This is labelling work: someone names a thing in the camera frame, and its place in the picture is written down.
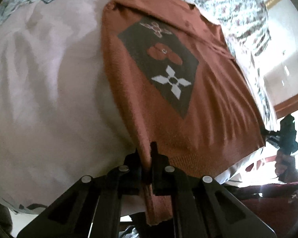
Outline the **right hand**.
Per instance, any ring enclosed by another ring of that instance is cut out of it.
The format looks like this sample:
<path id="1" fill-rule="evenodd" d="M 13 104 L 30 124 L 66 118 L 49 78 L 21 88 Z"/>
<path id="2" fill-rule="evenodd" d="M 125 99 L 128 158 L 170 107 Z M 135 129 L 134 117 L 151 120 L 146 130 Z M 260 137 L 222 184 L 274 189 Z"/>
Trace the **right hand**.
<path id="1" fill-rule="evenodd" d="M 293 156 L 285 155 L 281 149 L 277 151 L 275 158 L 275 173 L 278 180 L 283 183 L 298 182 L 298 171 Z"/>

